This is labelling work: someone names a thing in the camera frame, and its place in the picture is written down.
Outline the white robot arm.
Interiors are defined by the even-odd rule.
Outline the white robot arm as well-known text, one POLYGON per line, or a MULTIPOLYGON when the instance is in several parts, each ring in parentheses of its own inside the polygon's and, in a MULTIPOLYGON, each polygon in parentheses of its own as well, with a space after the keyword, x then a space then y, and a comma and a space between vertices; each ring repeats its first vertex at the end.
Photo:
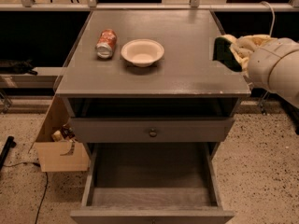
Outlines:
POLYGON ((230 51, 255 88, 275 93, 299 107, 299 43, 290 38, 247 35, 230 51))

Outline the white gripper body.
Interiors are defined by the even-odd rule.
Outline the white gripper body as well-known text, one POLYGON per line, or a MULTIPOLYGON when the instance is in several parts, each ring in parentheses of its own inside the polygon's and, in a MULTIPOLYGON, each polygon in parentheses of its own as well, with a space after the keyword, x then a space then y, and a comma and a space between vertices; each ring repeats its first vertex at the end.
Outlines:
POLYGON ((248 74, 268 91, 299 91, 299 43, 279 38, 259 47, 250 56, 248 74))

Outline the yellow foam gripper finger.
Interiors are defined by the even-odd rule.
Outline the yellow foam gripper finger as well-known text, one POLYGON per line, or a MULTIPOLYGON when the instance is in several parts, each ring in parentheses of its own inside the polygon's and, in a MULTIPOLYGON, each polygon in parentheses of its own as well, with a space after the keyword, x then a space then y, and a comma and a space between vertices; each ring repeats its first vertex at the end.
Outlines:
POLYGON ((258 47, 263 46, 273 40, 276 40, 276 38, 271 37, 270 35, 245 35, 239 37, 235 43, 240 48, 257 49, 258 47))
POLYGON ((249 42, 234 43, 230 46, 230 51, 233 53, 236 61, 241 66, 242 74, 247 77, 249 59, 254 52, 254 45, 249 42))

